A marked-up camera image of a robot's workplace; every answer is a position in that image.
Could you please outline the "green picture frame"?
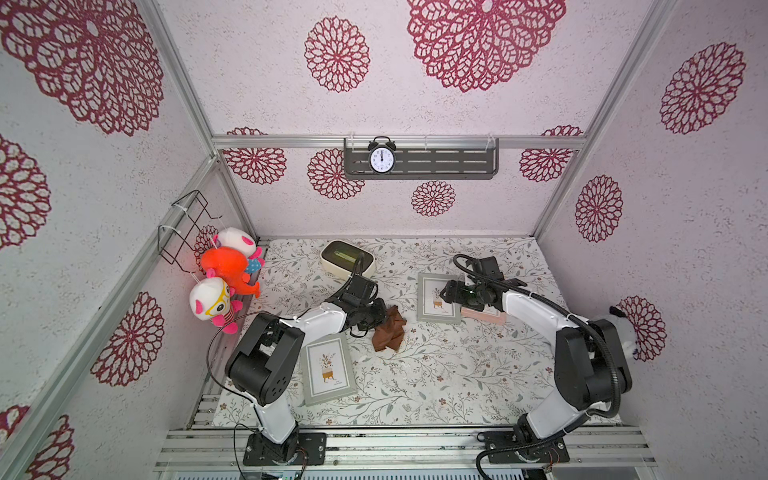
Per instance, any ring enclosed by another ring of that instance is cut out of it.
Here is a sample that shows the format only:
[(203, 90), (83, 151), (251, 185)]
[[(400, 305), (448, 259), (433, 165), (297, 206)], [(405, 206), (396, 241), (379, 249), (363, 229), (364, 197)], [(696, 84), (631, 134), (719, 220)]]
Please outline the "green picture frame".
[(448, 325), (461, 323), (460, 307), (442, 299), (440, 292), (453, 276), (424, 273), (417, 277), (417, 313), (419, 322), (432, 322)]
[(358, 392), (346, 334), (335, 334), (302, 348), (304, 402), (308, 406)]

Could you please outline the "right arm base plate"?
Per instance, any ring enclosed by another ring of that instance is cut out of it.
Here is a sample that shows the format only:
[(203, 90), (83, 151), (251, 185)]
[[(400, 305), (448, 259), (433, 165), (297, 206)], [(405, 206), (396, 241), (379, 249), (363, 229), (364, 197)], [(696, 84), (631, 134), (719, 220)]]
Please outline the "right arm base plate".
[(477, 440), (489, 451), (491, 464), (559, 464), (570, 461), (563, 436), (544, 440), (519, 439), (512, 431), (484, 431)]

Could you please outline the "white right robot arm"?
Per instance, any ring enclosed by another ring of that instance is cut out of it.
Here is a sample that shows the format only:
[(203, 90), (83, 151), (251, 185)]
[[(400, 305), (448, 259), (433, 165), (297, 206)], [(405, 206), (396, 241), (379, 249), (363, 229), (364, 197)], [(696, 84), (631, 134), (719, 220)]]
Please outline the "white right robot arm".
[(628, 361), (634, 332), (623, 333), (624, 318), (616, 308), (603, 318), (588, 320), (517, 278), (507, 279), (493, 256), (456, 254), (453, 264), (465, 279), (450, 280), (440, 297), (481, 312), (487, 307), (510, 314), (541, 335), (554, 356), (554, 390), (534, 410), (522, 415), (516, 433), (525, 444), (553, 441), (589, 419), (612, 419), (622, 396), (632, 388)]

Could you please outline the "brown cloth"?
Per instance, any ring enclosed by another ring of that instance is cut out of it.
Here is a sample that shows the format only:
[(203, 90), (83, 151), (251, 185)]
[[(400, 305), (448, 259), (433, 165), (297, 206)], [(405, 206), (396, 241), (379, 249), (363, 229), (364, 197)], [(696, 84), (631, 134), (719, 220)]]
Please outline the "brown cloth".
[(397, 306), (391, 306), (386, 312), (386, 319), (375, 328), (372, 346), (376, 352), (390, 349), (398, 352), (405, 336), (407, 321)]

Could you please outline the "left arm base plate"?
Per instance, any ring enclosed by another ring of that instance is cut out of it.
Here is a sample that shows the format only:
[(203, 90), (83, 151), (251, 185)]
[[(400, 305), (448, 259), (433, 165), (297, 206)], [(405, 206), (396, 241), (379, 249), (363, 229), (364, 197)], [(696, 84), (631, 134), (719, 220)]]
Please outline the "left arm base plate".
[(277, 444), (261, 433), (248, 437), (243, 464), (245, 466), (319, 466), (325, 463), (327, 435), (305, 430), (292, 432), (287, 440)]

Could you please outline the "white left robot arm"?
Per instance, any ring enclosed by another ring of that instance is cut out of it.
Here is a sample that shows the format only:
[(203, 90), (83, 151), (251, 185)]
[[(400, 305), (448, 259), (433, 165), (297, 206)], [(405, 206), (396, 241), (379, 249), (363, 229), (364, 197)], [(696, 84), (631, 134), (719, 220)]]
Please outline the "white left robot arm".
[(367, 331), (383, 324), (387, 307), (378, 293), (375, 281), (353, 274), (299, 316), (256, 314), (227, 361), (225, 375), (251, 401), (264, 439), (282, 446), (297, 430), (284, 392), (302, 348), (353, 328)]

